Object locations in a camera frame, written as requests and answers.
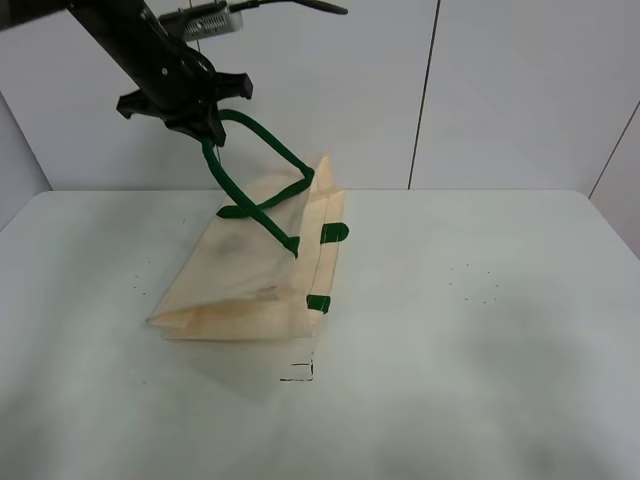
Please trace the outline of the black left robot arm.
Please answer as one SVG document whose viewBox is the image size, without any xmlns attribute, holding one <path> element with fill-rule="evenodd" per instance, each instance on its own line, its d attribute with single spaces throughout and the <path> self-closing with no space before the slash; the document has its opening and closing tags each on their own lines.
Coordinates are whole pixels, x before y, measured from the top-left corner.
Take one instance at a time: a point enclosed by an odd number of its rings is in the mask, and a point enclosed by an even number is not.
<svg viewBox="0 0 640 480">
<path fill-rule="evenodd" d="M 122 96 L 118 112 L 162 120 L 173 131 L 224 145 L 218 104 L 249 99 L 245 74 L 217 71 L 190 42 L 239 30 L 239 12 L 225 1 L 179 9 L 156 17 L 143 1 L 4 1 L 4 30 L 66 10 L 137 85 Z"/>
</svg>

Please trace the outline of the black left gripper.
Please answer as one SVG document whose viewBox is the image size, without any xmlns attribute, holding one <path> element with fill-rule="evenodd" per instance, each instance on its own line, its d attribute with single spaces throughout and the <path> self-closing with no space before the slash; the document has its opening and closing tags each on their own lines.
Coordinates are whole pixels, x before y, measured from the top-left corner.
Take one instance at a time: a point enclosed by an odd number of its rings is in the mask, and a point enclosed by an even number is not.
<svg viewBox="0 0 640 480">
<path fill-rule="evenodd" d="M 138 86 L 118 100 L 116 110 L 123 117 L 154 117 L 170 130 L 216 146 L 226 143 L 218 103 L 253 95 L 246 73 L 218 72 L 191 48 L 177 53 L 125 49 L 115 55 L 115 61 Z"/>
</svg>

